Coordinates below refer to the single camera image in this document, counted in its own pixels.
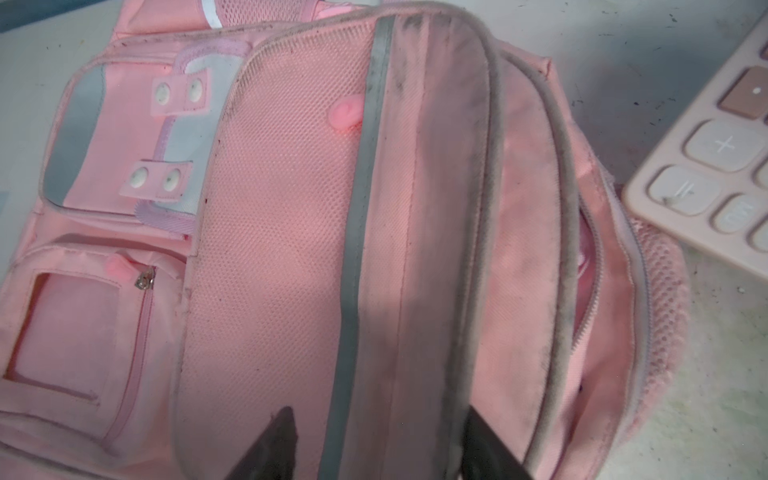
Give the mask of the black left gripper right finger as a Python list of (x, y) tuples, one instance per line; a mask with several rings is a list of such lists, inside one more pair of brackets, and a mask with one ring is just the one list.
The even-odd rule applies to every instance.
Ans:
[(464, 480), (532, 480), (474, 407), (468, 412), (463, 437), (461, 478)]

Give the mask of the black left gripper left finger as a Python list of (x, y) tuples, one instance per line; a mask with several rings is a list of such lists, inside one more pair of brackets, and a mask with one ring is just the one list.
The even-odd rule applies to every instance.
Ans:
[(298, 433), (294, 410), (283, 407), (242, 458), (226, 480), (291, 480), (296, 469)]

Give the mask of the pink student backpack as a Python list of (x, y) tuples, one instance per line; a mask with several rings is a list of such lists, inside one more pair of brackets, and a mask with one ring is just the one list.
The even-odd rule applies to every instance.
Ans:
[(436, 2), (127, 1), (1, 286), (5, 479), (593, 479), (680, 361), (679, 245), (551, 60)]

